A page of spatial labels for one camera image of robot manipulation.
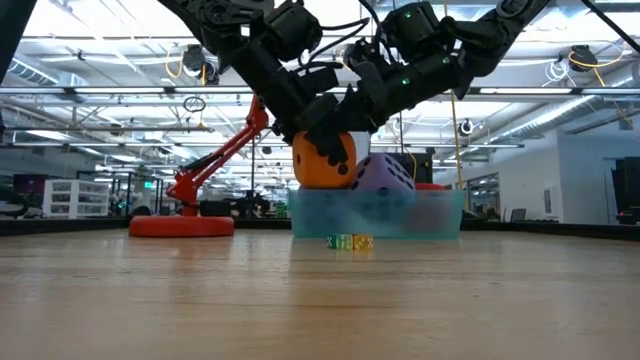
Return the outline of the black monitor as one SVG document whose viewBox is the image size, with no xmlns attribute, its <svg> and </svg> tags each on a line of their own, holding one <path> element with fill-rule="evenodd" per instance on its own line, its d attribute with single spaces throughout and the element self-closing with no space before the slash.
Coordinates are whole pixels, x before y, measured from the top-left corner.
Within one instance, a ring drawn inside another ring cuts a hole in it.
<svg viewBox="0 0 640 360">
<path fill-rule="evenodd" d="M 618 159 L 611 174 L 616 219 L 621 225 L 640 225 L 640 157 Z"/>
</svg>

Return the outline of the white drawer shelf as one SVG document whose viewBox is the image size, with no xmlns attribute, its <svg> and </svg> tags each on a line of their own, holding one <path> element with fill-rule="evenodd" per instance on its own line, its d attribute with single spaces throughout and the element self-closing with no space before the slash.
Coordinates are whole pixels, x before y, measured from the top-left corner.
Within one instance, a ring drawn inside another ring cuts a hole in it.
<svg viewBox="0 0 640 360">
<path fill-rule="evenodd" d="M 42 211 L 48 218 L 81 219 L 108 215 L 107 183 L 78 179 L 46 180 Z"/>
</svg>

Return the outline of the large red foam die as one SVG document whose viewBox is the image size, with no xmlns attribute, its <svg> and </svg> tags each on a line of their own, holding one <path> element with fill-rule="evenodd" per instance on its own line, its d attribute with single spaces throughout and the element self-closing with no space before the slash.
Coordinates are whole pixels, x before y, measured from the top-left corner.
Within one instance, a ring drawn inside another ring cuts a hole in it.
<svg viewBox="0 0 640 360">
<path fill-rule="evenodd" d="M 449 219 L 449 191 L 442 185 L 418 183 L 408 228 L 419 234 L 439 233 Z"/>
</svg>

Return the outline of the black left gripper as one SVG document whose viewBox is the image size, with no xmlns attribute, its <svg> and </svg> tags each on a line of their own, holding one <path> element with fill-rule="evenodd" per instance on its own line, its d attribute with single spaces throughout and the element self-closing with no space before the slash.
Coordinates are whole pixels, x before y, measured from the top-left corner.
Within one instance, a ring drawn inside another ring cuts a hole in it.
<svg viewBox="0 0 640 360">
<path fill-rule="evenodd" d="M 291 144 L 301 130 L 298 120 L 307 109 L 307 139 L 320 156 L 328 157 L 331 165 L 346 162 L 349 155 L 340 138 L 337 98 L 333 94 L 317 95 L 337 85 L 337 76 L 331 67 L 321 67 L 306 75 L 281 67 L 274 74 L 272 89 L 274 132 Z"/>
</svg>

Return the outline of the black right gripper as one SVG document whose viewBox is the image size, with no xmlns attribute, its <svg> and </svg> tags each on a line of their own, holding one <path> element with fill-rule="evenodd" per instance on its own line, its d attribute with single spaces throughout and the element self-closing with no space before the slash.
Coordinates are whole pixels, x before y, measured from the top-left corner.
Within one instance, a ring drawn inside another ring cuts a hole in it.
<svg viewBox="0 0 640 360">
<path fill-rule="evenodd" d="M 381 54 L 355 66 L 357 90 L 340 104 L 344 129 L 375 133 L 394 114 L 461 85 L 460 66 L 452 55 L 429 55 L 408 64 L 389 63 Z"/>
</svg>

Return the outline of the red desk lamp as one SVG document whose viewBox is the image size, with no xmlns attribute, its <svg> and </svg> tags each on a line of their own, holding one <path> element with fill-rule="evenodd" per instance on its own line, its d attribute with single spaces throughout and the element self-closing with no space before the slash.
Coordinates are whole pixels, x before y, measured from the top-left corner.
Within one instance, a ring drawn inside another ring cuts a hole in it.
<svg viewBox="0 0 640 360">
<path fill-rule="evenodd" d="M 253 140 L 269 123 L 262 99 L 253 95 L 245 126 L 216 151 L 181 167 L 175 173 L 175 183 L 166 194 L 182 205 L 179 216 L 133 216 L 129 235 L 147 238 L 225 237 L 234 234 L 235 223 L 230 215 L 202 216 L 197 200 L 199 188 L 239 150 Z"/>
</svg>

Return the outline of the large purple foam die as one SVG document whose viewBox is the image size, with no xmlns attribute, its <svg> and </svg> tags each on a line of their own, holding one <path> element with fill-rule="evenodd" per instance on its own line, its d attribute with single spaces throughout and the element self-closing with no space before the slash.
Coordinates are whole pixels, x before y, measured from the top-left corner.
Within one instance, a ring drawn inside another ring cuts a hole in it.
<svg viewBox="0 0 640 360">
<path fill-rule="evenodd" d="M 351 207 L 375 236 L 397 237 L 416 200 L 415 184 L 402 165 L 390 155 L 372 153 L 358 165 L 351 185 Z"/>
</svg>

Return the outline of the large orange foam die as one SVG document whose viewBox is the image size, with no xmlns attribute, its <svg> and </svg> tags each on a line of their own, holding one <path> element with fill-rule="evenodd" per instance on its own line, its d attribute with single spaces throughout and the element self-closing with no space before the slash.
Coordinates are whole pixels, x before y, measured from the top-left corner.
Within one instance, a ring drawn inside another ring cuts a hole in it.
<svg viewBox="0 0 640 360">
<path fill-rule="evenodd" d="M 305 132 L 299 132 L 292 144 L 294 175 L 300 185 L 315 189 L 347 187 L 355 178 L 357 169 L 357 153 L 352 135 L 340 135 L 347 160 L 337 165 L 331 165 L 327 157 L 321 157 L 315 146 L 304 138 L 305 135 Z"/>
</svg>

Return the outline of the teal translucent plastic bin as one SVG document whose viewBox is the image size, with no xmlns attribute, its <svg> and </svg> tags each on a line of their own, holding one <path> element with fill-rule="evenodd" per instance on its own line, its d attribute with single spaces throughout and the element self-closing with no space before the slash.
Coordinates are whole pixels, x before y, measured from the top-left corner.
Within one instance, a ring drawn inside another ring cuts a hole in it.
<svg viewBox="0 0 640 360">
<path fill-rule="evenodd" d="M 300 189 L 290 192 L 288 200 L 293 234 L 301 238 L 351 233 L 376 239 L 457 239 L 463 207 L 464 194 L 454 190 Z"/>
</svg>

